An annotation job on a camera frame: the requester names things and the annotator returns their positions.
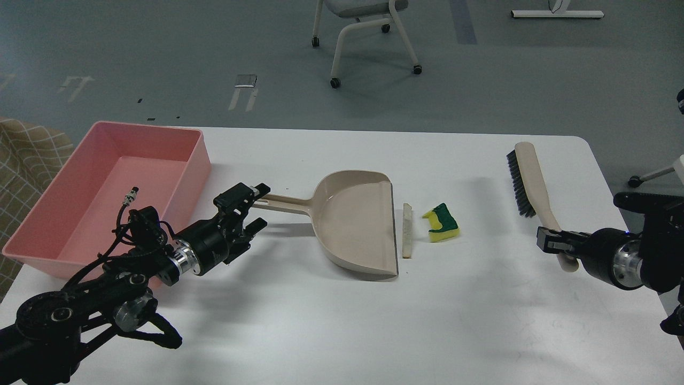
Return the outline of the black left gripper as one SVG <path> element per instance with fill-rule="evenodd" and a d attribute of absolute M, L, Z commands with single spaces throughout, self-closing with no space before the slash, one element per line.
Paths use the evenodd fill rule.
<path fill-rule="evenodd" d="M 213 199 L 214 217 L 196 221 L 175 235 L 178 248 L 190 256 L 193 274 L 202 276 L 221 263 L 229 265 L 250 249 L 251 240 L 267 222 L 256 218 L 244 226 L 244 220 L 252 205 L 270 191 L 264 183 L 237 183 Z"/>

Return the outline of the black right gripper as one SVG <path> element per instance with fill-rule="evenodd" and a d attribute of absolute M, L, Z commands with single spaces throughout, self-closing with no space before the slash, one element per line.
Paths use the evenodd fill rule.
<path fill-rule="evenodd" d="M 641 277 L 643 260 L 641 240 L 634 234 L 603 228 L 592 234 L 551 229 L 537 229 L 538 247 L 545 253 L 565 260 L 578 258 L 592 277 L 621 290 L 644 286 Z"/>

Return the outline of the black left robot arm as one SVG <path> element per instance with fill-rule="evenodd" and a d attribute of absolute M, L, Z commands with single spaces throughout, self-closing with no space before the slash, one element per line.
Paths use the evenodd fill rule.
<path fill-rule="evenodd" d="M 68 383 L 87 356 L 116 336 L 179 348 L 182 336 L 157 312 L 152 278 L 171 287 L 184 273 L 202 276 L 232 263 L 267 226 L 262 218 L 244 221 L 270 191 L 264 183 L 238 183 L 215 197 L 215 216 L 175 232 L 154 207 L 129 208 L 134 186 L 118 211 L 110 248 L 60 290 L 26 300 L 2 329 L 2 384 Z"/>

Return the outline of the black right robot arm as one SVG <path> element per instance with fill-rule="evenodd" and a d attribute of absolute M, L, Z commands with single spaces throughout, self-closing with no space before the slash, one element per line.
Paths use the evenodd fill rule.
<path fill-rule="evenodd" d="M 592 277 L 621 290 L 647 287 L 658 293 L 682 289 L 682 197 L 619 192 L 613 204 L 643 216 L 640 233 L 602 228 L 593 233 L 540 226 L 537 245 L 564 252 Z"/>

